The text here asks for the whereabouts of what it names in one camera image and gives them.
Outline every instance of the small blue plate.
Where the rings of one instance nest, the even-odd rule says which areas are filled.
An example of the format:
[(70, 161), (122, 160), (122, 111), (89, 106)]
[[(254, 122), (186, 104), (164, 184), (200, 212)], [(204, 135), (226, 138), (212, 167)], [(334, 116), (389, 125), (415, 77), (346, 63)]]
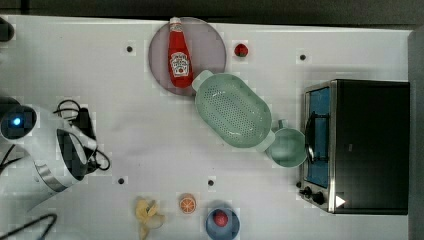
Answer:
[[(215, 224), (213, 216), (217, 211), (223, 211), (228, 216), (228, 223), (224, 227)], [(231, 209), (216, 208), (206, 218), (206, 232), (213, 240), (233, 240), (240, 231), (240, 220)]]

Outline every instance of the red ketchup bottle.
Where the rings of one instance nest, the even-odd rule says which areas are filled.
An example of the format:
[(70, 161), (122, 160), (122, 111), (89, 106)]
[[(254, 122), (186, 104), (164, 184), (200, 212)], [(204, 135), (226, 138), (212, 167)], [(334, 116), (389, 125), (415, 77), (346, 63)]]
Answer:
[(183, 27), (179, 18), (169, 21), (168, 70), (172, 84), (186, 88), (193, 82), (190, 53), (185, 43)]

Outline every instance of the red ball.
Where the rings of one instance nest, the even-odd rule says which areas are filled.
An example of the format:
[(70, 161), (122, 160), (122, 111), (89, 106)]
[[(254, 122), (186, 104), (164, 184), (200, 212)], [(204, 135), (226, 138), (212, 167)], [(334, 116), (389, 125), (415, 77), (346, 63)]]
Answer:
[(249, 53), (249, 49), (247, 49), (246, 45), (244, 44), (239, 44), (237, 45), (237, 47), (234, 49), (234, 53), (236, 54), (236, 56), (238, 57), (246, 57), (246, 55)]
[(218, 210), (213, 216), (213, 221), (219, 227), (225, 227), (228, 223), (228, 216), (225, 212)]

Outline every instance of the toaster oven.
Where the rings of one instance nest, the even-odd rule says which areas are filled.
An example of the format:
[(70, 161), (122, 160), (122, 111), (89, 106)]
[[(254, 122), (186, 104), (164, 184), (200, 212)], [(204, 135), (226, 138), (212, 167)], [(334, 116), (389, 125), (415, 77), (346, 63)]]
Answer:
[(337, 79), (304, 98), (301, 197), (336, 214), (407, 214), (409, 83)]

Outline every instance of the blue light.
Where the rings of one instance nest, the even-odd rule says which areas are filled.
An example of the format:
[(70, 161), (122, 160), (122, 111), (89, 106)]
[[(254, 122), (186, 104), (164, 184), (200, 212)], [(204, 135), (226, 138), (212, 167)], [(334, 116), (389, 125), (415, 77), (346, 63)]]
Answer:
[(20, 118), (13, 119), (13, 125), (18, 126), (19, 124), (21, 124), (21, 119)]

